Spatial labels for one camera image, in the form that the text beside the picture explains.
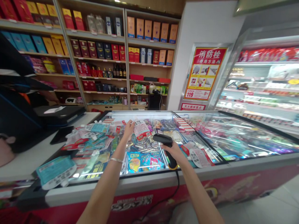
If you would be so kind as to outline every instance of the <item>silver bracelet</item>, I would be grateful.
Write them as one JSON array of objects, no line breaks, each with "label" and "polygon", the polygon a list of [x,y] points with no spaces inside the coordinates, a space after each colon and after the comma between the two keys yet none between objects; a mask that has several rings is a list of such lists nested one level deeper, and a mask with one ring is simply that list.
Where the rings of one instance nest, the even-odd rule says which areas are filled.
[{"label": "silver bracelet", "polygon": [[110,158],[109,161],[110,161],[110,160],[114,160],[114,161],[116,161],[116,162],[124,163],[122,160],[119,160],[119,159],[116,159],[116,158]]}]

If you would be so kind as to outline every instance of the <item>red sign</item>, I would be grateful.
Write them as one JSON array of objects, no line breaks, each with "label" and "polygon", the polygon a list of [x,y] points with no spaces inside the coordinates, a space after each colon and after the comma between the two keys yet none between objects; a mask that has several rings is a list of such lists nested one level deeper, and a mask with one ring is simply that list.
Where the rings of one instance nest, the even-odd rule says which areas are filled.
[{"label": "red sign", "polygon": [[196,48],[184,99],[208,100],[227,48]]},{"label": "red sign", "polygon": [[182,103],[181,110],[205,110],[205,105]]}]

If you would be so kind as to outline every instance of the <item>barcode scanner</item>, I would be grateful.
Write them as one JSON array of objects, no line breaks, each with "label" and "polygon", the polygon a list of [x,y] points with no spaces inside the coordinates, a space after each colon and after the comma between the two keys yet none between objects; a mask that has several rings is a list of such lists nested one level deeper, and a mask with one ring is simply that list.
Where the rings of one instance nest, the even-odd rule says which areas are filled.
[{"label": "barcode scanner", "polygon": [[[172,140],[171,137],[169,137],[167,135],[154,134],[153,140],[156,141],[156,142],[161,142],[161,143],[163,143],[163,145],[166,145],[166,146],[168,146],[170,148],[172,147],[173,140]],[[170,162],[168,164],[169,169],[176,170],[178,168],[177,161],[172,157],[172,155],[168,151],[166,151],[166,154],[167,154],[167,157],[168,157],[169,162]]]}]

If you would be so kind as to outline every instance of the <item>black cable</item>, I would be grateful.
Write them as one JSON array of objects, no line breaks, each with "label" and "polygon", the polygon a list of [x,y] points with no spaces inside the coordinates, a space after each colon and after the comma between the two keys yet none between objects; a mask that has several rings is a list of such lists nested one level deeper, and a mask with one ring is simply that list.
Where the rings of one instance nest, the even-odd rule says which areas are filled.
[{"label": "black cable", "polygon": [[180,187],[180,178],[178,177],[178,169],[175,170],[175,174],[177,175],[177,179],[178,179],[178,187],[177,187],[177,189],[175,190],[175,192],[174,192],[171,196],[169,196],[168,198],[166,198],[166,199],[164,199],[164,200],[162,200],[162,201],[159,201],[159,202],[157,202],[155,205],[153,205],[153,206],[146,212],[146,214],[142,217],[142,219],[135,219],[135,220],[132,221],[132,223],[134,223],[135,221],[140,221],[140,222],[142,222],[142,221],[144,220],[144,218],[149,214],[149,212],[150,212],[154,207],[156,207],[158,204],[160,204],[160,203],[162,203],[162,202],[168,201],[169,199],[171,199],[171,198],[173,198],[173,197],[175,196],[175,194],[177,193],[177,191],[178,191],[178,189],[179,189],[179,187]]}]

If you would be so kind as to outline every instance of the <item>tile floor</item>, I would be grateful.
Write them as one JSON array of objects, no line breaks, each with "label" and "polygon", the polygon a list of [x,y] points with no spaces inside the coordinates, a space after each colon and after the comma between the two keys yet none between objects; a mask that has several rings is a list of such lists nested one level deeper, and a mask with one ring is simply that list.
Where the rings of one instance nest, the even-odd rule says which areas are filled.
[{"label": "tile floor", "polygon": [[299,224],[299,175],[270,196],[219,209],[226,224]]}]

